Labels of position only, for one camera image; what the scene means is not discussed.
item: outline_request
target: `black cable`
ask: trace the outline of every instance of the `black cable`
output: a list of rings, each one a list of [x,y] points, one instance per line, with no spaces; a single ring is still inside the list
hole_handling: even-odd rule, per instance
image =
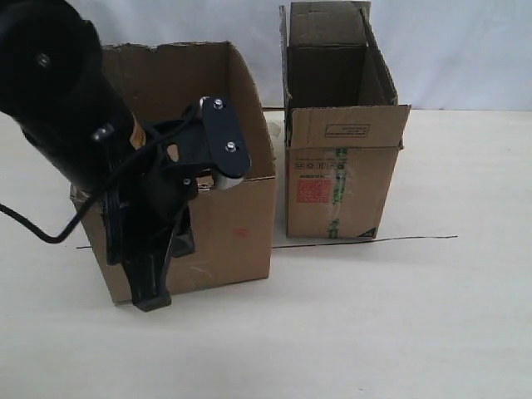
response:
[[[148,151],[152,150],[156,145],[162,143],[165,140],[170,139],[171,137],[182,131],[195,118],[197,110],[197,105],[189,107],[186,112],[185,118],[183,119],[183,122],[179,126],[177,126],[172,131],[161,135],[150,143],[147,143],[139,150],[135,151],[132,156],[122,162],[116,169],[114,169],[109,178],[106,180],[106,182],[101,185],[97,190],[95,190],[94,193],[83,203],[81,208],[77,211],[76,215],[70,220],[70,222],[68,222],[64,230],[56,237],[46,234],[44,231],[39,229],[34,223],[29,221],[25,216],[19,214],[18,212],[14,211],[13,209],[7,207],[4,204],[0,204],[0,212],[6,214],[11,219],[20,223],[22,226],[30,230],[45,243],[62,243],[71,234],[74,228],[81,222],[81,220],[89,211],[89,209],[91,209],[91,207],[100,199],[100,197],[105,194],[106,191],[108,191],[108,189],[113,187],[118,182],[120,177],[122,177],[122,175],[127,172],[129,168],[131,168],[143,156],[147,155]]]

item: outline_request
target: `cardboard box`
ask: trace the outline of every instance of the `cardboard box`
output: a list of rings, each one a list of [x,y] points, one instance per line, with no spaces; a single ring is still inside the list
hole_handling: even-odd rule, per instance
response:
[[[281,7],[287,234],[375,238],[410,106],[399,106],[369,2]]]
[[[202,96],[225,96],[237,111],[250,153],[252,167],[243,183],[226,191],[201,190],[190,202],[196,252],[172,259],[166,281],[170,293],[267,278],[275,199],[273,149],[254,81],[239,52],[221,42],[124,45],[107,47],[104,53],[107,78],[141,120],[179,118]],[[71,198],[79,209],[82,198],[75,189]],[[82,223],[112,300],[130,301],[122,267],[106,264],[98,208]]]

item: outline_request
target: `red label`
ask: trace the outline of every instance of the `red label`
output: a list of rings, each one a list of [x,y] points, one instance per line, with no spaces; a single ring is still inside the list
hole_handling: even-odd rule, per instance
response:
[[[233,235],[236,237],[240,237],[241,239],[245,239],[248,237],[248,230],[247,229],[234,229]]]
[[[331,200],[331,180],[298,181],[298,202],[327,204]]]

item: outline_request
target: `white surface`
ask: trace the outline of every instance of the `white surface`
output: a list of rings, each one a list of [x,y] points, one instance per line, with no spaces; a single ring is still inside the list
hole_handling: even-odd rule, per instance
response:
[[[287,0],[69,0],[106,44],[234,42],[264,106],[282,106],[278,5]],[[399,98],[424,109],[532,110],[530,0],[373,0]]]
[[[13,127],[1,201],[58,231],[67,183]],[[0,397],[530,399],[531,130],[413,111],[380,235],[458,239],[277,249],[269,280],[149,314],[111,305],[80,229],[2,217]]]

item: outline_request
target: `white wall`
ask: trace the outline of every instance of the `white wall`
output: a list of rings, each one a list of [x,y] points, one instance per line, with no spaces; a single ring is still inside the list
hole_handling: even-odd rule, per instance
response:
[[[105,44],[234,42],[264,106],[281,106],[285,0],[70,0]],[[532,110],[532,1],[374,0],[372,25],[401,102]]]

